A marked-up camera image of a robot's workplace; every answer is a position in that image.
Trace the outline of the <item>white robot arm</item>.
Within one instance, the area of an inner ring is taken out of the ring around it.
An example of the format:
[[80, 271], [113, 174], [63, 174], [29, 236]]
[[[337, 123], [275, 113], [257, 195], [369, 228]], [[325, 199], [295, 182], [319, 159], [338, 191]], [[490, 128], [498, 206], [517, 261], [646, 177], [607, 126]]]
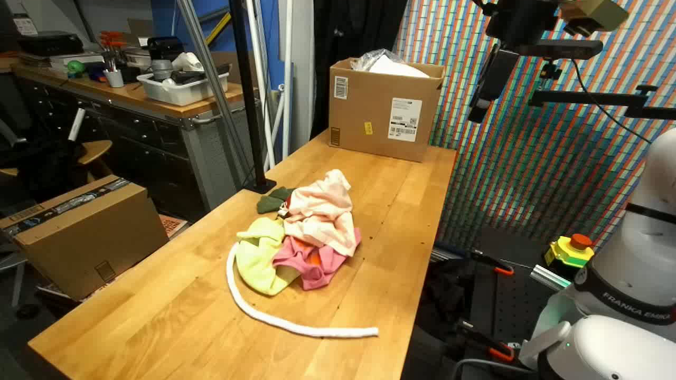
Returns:
[[652, 139], [622, 223], [556, 291], [517, 363], [553, 380], [676, 380], [676, 132]]

